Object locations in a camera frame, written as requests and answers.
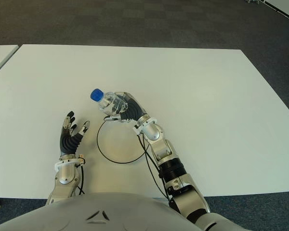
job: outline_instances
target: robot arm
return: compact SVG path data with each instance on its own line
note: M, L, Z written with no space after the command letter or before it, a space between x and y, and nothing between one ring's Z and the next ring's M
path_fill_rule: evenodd
M74 113L70 112L65 117L62 125L60 137L61 155L59 162L54 166L57 172L54 178L54 190L49 195L46 205L74 196L75 189L80 181L83 180L77 168L81 166L81 171L83 171L82 166L85 162L82 155L76 158L76 150L84 134L89 129L90 122L86 121L80 131L76 135L71 136L77 127L76 124L71 126L74 120Z
M205 231L245 230L223 216L210 212L208 203L186 172L174 147L165 138L163 129L156 124L156 119L151 118L129 93L121 95L128 103L128 109L122 114L106 116L104 120L137 121L134 131L137 135L143 133L150 144L159 168L159 177L164 179L167 193L172 196L169 206Z

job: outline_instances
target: plastic water bottle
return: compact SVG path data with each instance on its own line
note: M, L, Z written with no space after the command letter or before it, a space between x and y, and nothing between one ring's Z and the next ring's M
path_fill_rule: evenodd
M101 90L95 89L91 93L91 99L98 102L99 109L109 116L122 113L127 109L127 103L113 92L104 94Z

